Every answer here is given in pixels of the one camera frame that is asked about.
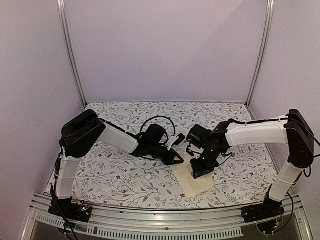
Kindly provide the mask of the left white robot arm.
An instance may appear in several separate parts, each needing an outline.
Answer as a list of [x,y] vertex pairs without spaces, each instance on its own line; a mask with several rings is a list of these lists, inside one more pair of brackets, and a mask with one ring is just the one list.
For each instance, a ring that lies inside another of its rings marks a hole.
[[61,152],[54,170],[56,183],[53,190],[58,198],[54,205],[55,209],[63,217],[70,217],[74,213],[74,205],[66,199],[71,197],[80,161],[96,142],[109,144],[134,157],[159,159],[166,166],[182,164],[184,159],[173,146],[183,142],[185,136],[182,133],[174,134],[165,142],[161,142],[167,135],[166,130],[155,123],[145,132],[141,131],[134,135],[99,118],[92,109],[82,112],[61,130],[59,141]]

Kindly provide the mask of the white glue stick cap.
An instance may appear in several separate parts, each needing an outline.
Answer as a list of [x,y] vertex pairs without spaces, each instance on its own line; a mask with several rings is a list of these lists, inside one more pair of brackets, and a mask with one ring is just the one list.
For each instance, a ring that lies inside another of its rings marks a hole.
[[150,174],[147,174],[143,177],[146,181],[150,181],[152,179],[152,176]]

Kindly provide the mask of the cream envelope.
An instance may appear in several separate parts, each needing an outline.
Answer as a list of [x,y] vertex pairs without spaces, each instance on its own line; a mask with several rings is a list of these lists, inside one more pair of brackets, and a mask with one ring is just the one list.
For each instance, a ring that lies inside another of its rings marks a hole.
[[194,197],[214,186],[213,177],[210,174],[197,179],[193,178],[193,170],[190,164],[192,157],[186,152],[181,153],[180,156],[183,158],[184,162],[172,165],[171,170],[179,185],[182,187],[186,197]]

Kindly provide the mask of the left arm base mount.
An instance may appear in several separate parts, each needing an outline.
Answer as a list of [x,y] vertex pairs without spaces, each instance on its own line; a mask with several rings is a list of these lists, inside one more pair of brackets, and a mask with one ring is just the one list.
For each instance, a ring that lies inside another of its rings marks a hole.
[[83,200],[73,202],[72,197],[60,199],[56,196],[56,188],[50,187],[51,204],[48,212],[67,220],[88,223],[92,214],[92,205]]

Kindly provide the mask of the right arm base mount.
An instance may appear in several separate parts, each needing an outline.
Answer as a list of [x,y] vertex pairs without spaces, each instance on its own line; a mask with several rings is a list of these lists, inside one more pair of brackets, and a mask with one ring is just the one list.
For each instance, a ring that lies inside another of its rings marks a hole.
[[282,201],[277,202],[266,197],[260,204],[252,204],[241,209],[241,216],[245,223],[261,221],[285,213]]

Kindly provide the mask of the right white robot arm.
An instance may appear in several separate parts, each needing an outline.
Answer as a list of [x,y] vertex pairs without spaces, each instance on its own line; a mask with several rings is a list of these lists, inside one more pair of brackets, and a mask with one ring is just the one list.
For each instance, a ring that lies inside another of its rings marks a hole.
[[196,124],[186,140],[202,150],[199,157],[190,160],[194,179],[212,173],[220,165],[218,157],[226,155],[233,147],[265,145],[286,151],[282,156],[287,158],[278,167],[278,176],[269,188],[267,200],[258,208],[262,218],[269,218],[278,210],[278,203],[296,184],[304,169],[312,166],[318,143],[313,130],[297,109],[290,109],[287,114],[275,118],[254,121],[229,119],[212,130]]

